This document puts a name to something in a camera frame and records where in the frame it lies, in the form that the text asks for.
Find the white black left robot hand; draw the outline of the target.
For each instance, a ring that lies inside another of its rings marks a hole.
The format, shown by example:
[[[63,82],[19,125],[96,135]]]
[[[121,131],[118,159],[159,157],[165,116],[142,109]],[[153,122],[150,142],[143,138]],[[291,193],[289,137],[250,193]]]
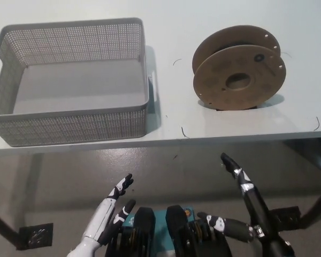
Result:
[[[132,174],[129,173],[114,186],[108,196],[98,205],[79,244],[69,252],[68,256],[95,256],[99,248],[107,245],[118,234],[136,201],[129,200],[117,214],[114,214],[115,205],[133,181]]]

